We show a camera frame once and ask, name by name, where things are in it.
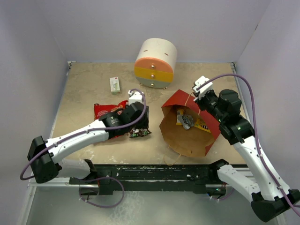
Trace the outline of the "dark brown candy packet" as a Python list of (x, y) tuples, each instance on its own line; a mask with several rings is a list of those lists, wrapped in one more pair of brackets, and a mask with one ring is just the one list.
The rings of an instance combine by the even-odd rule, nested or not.
[(129, 132), (129, 137), (130, 138), (136, 138), (136, 137), (145, 137), (147, 135), (150, 135), (151, 132), (149, 131), (148, 128), (133, 128)]

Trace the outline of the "red candy snack bag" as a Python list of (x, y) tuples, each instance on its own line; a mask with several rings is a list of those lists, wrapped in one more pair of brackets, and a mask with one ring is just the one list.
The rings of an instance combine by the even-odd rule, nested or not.
[(94, 104), (94, 120), (102, 121), (107, 128), (119, 127), (124, 124), (119, 115), (122, 113), (127, 100), (121, 101), (117, 105)]

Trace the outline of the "yellow candy packet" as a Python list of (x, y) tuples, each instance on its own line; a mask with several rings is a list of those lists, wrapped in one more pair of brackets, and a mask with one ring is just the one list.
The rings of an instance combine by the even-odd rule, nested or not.
[(200, 118), (196, 118), (196, 119), (194, 119), (194, 122), (195, 122), (195, 124), (193, 127), (210, 133), (210, 130), (209, 130), (208, 126), (206, 125), (206, 123), (204, 122), (204, 120), (202, 120)]

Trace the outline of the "red brown paper bag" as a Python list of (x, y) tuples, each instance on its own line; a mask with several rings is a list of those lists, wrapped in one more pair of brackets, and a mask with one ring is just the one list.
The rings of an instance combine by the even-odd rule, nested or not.
[[(161, 107), (163, 119), (159, 125), (164, 141), (168, 148), (177, 152), (179, 156), (172, 163), (174, 165), (181, 156), (190, 158), (203, 158), (211, 149), (213, 143), (220, 135), (219, 122), (208, 112), (201, 111), (194, 102), (194, 97), (182, 90), (177, 90)], [(210, 133), (192, 127), (185, 130), (182, 125), (176, 125), (176, 113), (178, 109), (184, 109), (185, 114), (191, 115), (194, 119), (204, 120)]]

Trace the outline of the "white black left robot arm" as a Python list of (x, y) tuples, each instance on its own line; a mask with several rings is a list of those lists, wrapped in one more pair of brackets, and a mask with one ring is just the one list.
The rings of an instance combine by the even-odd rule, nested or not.
[(89, 159), (67, 160), (66, 157), (91, 144), (104, 142), (129, 133), (133, 128), (147, 128), (149, 108), (140, 102), (124, 109), (109, 112), (91, 124), (57, 138), (32, 140), (27, 155), (33, 177), (37, 183), (46, 183), (57, 177), (72, 177), (91, 184), (97, 170)]

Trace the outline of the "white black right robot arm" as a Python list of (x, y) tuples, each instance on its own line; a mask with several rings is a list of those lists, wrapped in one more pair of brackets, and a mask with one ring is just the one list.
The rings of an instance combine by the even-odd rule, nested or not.
[(251, 204), (256, 216), (268, 222), (288, 209), (295, 209), (300, 192), (291, 189), (265, 156), (250, 122), (240, 114), (241, 100), (237, 92), (223, 90), (217, 96), (212, 89), (201, 92), (193, 88), (194, 102), (219, 122), (221, 135), (237, 150), (255, 180), (237, 172), (228, 162), (219, 160), (209, 171), (209, 180), (231, 185)]

